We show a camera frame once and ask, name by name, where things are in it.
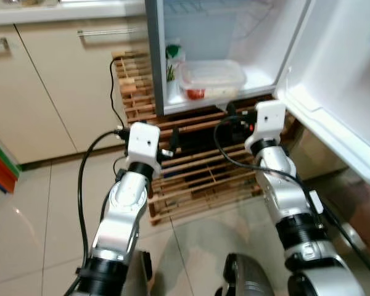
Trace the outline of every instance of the appliance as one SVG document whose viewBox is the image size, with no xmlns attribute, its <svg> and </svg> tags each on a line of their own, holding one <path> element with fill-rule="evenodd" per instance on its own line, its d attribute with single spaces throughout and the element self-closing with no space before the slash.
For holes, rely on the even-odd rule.
<svg viewBox="0 0 370 296">
<path fill-rule="evenodd" d="M 146 14 L 158 115 L 215 104 L 167 83 L 167 44 L 235 60 L 238 99 L 272 93 L 370 183 L 370 0 L 156 0 Z"/>
</svg>

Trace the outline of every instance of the kitchen cabinet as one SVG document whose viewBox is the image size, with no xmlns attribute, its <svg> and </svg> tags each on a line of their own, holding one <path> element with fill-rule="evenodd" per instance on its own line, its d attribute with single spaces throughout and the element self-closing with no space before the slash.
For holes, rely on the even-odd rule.
<svg viewBox="0 0 370 296">
<path fill-rule="evenodd" d="M 19 163 L 76 152 L 13 25 L 0 27 L 0 141 Z"/>
<path fill-rule="evenodd" d="M 315 178 L 347 167 L 308 129 L 304 129 L 298 137 L 290 150 L 290 157 L 302 179 Z"/>
<path fill-rule="evenodd" d="M 112 52 L 148 49 L 145 17 L 22 24 L 17 28 L 78 152 L 120 124 L 110 105 L 109 63 Z M 126 120 L 116 91 L 114 99 L 116 110 Z M 118 143 L 115 137 L 107 137 L 98 147 Z"/>
</svg>

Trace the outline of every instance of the wooden slatted rack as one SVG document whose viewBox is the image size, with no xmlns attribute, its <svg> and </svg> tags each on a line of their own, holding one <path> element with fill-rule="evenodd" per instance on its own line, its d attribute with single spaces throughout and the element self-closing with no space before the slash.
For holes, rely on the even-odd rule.
<svg viewBox="0 0 370 296">
<path fill-rule="evenodd" d="M 152 224 L 261 193 L 255 173 L 227 162 L 212 144 L 212 138 L 203 143 L 195 142 L 200 135 L 212 135 L 212 128 L 227 116 L 224 111 L 207 107 L 158 117 L 149 54 L 114 52 L 113 57 L 118 59 L 115 66 L 128 123 L 146 120 L 158 126 L 161 129 L 161 148 L 168 147 L 173 128 L 178 128 L 180 139 L 183 139 L 181 142 L 191 142 L 181 145 L 174 159 L 162 163 L 161 177 L 152 182 L 154 193 L 148 200 Z M 252 110 L 256 102 L 268 99 L 272 99 L 271 96 L 236 101 L 236 110 Z M 297 121 L 288 116 L 284 139 L 292 137 L 297 126 Z M 240 162 L 252 161 L 252 156 L 244 150 L 244 143 L 231 145 L 225 150 Z"/>
</svg>

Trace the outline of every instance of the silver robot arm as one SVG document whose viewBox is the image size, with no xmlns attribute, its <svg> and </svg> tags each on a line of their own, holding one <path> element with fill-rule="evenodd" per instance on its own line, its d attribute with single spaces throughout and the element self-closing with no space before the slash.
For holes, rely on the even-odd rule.
<svg viewBox="0 0 370 296">
<path fill-rule="evenodd" d="M 80 283 L 74 296 L 121 295 L 139 237 L 139 221 L 147 207 L 150 183 L 160 174 L 161 160 L 173 153 L 158 149 L 160 130 L 134 123 L 127 141 L 126 173 L 116 182 L 107 201 L 108 210 L 94 238 L 90 258 L 77 271 Z"/>
<path fill-rule="evenodd" d="M 296 167 L 278 146 L 284 125 L 285 107 L 279 101 L 258 103 L 257 124 L 245 149 L 261 167 L 296 176 Z M 286 267 L 293 273 L 289 294 L 364 295 L 358 281 L 336 252 L 322 224 L 316 223 L 302 187 L 277 173 L 257 171 L 257 181 L 265 192 L 265 202 L 284 246 Z M 315 191 L 310 192 L 318 214 L 323 206 Z"/>
</svg>

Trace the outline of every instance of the countertop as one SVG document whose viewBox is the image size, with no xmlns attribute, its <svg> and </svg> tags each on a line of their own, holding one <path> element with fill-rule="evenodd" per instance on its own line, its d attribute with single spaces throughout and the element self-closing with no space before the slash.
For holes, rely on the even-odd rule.
<svg viewBox="0 0 370 296">
<path fill-rule="evenodd" d="M 78 3 L 59 3 L 56 0 L 45 0 L 41 4 L 30 7 L 22 7 L 20 4 L 0 4 L 0 7 L 5 7 L 0 8 L 0 25 L 145 14 L 144 0 L 106 0 Z"/>
</svg>

